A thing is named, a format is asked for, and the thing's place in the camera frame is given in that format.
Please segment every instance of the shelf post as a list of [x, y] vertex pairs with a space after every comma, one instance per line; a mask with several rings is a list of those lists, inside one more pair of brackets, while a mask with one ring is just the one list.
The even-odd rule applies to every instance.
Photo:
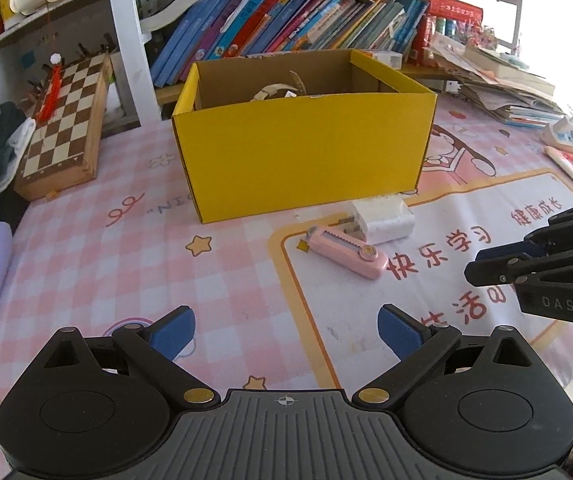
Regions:
[[110, 0], [110, 2], [122, 63], [140, 125], [159, 123], [160, 108], [155, 99], [149, 64], [144, 52], [136, 1]]

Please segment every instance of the purple book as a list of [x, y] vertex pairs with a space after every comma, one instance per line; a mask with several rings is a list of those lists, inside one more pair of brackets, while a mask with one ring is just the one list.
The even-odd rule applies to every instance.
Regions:
[[188, 76], [188, 70], [191, 68], [191, 65], [194, 61], [200, 61], [201, 59], [205, 58], [205, 54], [211, 49], [211, 46], [217, 41], [220, 35], [220, 29], [226, 22], [227, 18], [233, 14], [233, 11], [237, 9], [240, 5], [242, 0], [229, 0], [229, 3], [224, 8], [224, 10], [220, 13], [220, 15], [215, 19], [213, 25], [211, 25], [208, 30], [205, 32], [204, 37], [200, 41], [198, 48], [193, 53], [193, 56], [188, 60], [188, 63], [185, 65], [184, 70], [180, 74], [180, 82], [186, 81], [186, 76]]

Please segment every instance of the white cloth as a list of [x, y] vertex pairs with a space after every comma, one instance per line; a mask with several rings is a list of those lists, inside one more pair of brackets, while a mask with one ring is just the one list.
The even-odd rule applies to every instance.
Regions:
[[9, 184], [13, 182], [15, 174], [18, 172], [20, 166], [20, 160], [22, 160], [22, 155], [28, 148], [28, 144], [31, 142], [31, 137], [33, 132], [36, 130], [36, 122], [33, 119], [27, 119], [24, 121], [17, 130], [15, 130], [12, 136], [7, 140], [7, 144], [13, 147], [15, 151], [15, 158], [7, 166], [7, 171], [0, 180], [0, 193], [3, 192]]

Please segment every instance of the pink checkered tablecloth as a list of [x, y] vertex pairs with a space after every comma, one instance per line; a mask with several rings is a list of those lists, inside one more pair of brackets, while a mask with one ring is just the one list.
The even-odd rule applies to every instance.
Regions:
[[[440, 98], [435, 123], [493, 168], [489, 178], [554, 168], [534, 132], [502, 126], [453, 98]], [[318, 387], [267, 240], [339, 210], [202, 225], [170, 122], [103, 140], [97, 179], [33, 203], [15, 235], [0, 298], [0, 402], [56, 329], [101, 336], [180, 304], [194, 309], [197, 325], [182, 366], [221, 394], [261, 377], [267, 388]], [[573, 348], [559, 351], [573, 360]], [[0, 478], [8, 470], [0, 451]]]

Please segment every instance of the yellow star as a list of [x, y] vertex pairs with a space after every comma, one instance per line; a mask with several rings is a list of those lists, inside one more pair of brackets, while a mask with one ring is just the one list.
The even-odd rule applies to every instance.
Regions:
[[201, 236], [194, 236], [193, 241], [186, 246], [186, 249], [191, 251], [194, 256], [199, 256], [202, 253], [208, 253], [211, 250], [211, 237], [207, 236], [202, 238]]
[[308, 253], [309, 252], [309, 244], [307, 243], [306, 240], [300, 240], [297, 244], [296, 249], [300, 249], [301, 251]]
[[242, 387], [243, 390], [266, 390], [264, 382], [266, 377], [253, 377], [249, 376], [249, 381]]

